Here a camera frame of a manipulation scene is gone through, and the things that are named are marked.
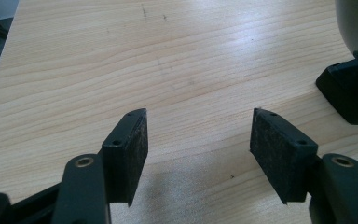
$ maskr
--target mark on table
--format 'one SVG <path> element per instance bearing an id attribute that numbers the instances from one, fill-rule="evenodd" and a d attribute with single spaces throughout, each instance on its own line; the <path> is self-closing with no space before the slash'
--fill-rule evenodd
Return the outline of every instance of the mark on table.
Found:
<path id="1" fill-rule="evenodd" d="M 145 21 L 147 22 L 147 15 L 146 15 L 146 9 L 144 7 L 144 4 L 142 4 L 142 11 L 144 13 L 144 18 L 145 18 Z"/>

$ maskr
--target black rubber foot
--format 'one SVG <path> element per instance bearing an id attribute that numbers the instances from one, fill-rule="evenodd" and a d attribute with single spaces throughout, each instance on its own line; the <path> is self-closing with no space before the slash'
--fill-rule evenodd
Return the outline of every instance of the black rubber foot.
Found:
<path id="1" fill-rule="evenodd" d="M 336 111 L 350 124 L 358 124 L 358 62 L 328 66 L 316 86 Z"/>

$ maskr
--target black plastic bracket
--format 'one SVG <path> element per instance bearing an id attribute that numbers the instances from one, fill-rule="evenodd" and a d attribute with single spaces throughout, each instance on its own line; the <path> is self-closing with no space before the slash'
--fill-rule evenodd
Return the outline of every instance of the black plastic bracket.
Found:
<path id="1" fill-rule="evenodd" d="M 336 111 L 350 124 L 358 124 L 358 61 L 327 67 L 316 86 Z"/>
<path id="2" fill-rule="evenodd" d="M 0 193 L 0 223 L 110 223 L 110 203 L 132 204 L 147 152 L 146 109 L 131 111 L 98 154 L 68 161 L 60 184 L 13 205 Z"/>
<path id="3" fill-rule="evenodd" d="M 358 161 L 319 158 L 318 146 L 281 116 L 255 108 L 251 152 L 283 203 L 311 194 L 313 223 L 358 223 Z"/>

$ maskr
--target table surface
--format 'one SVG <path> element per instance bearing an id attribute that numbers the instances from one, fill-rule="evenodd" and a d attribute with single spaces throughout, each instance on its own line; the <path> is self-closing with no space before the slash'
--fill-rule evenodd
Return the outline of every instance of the table surface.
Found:
<path id="1" fill-rule="evenodd" d="M 249 152 L 253 109 L 358 160 L 358 126 L 315 86 L 350 59 L 332 0 L 21 0 L 0 61 L 0 192 L 58 183 L 145 107 L 149 154 L 114 223 L 310 223 Z"/>

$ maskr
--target wood grain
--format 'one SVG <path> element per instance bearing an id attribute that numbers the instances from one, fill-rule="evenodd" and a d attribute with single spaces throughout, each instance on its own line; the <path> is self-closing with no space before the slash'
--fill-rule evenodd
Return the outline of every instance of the wood grain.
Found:
<path id="1" fill-rule="evenodd" d="M 252 111 L 358 160 L 358 126 L 314 84 L 351 58 L 332 0 L 21 0 L 0 61 L 0 191 L 59 182 L 145 107 L 149 155 L 114 223 L 310 223 L 249 152 Z"/>

